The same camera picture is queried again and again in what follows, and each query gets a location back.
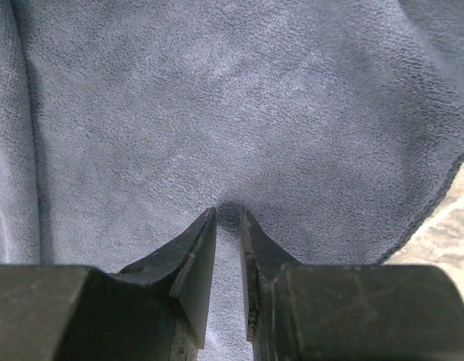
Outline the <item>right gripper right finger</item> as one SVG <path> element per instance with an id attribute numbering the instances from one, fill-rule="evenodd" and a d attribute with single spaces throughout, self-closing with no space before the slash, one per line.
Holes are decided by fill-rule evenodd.
<path id="1" fill-rule="evenodd" d="M 240 210 L 240 239 L 247 341 L 255 360 L 273 360 L 274 280 L 282 265 L 299 261 L 273 241 L 246 208 Z"/>

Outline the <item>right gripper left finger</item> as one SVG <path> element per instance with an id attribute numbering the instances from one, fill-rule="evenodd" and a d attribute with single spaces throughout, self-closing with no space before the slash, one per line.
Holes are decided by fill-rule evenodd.
<path id="1" fill-rule="evenodd" d="M 95 271 L 94 360 L 195 360 L 205 346 L 217 238 L 206 209 L 179 236 L 112 274 Z"/>

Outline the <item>grey towel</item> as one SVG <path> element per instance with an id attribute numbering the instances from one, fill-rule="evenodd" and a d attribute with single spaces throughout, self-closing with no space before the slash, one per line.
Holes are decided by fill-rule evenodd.
<path id="1" fill-rule="evenodd" d="M 215 207 L 201 360 L 249 360 L 238 219 L 383 262 L 464 160 L 464 1 L 0 1 L 0 263 L 115 272 Z"/>

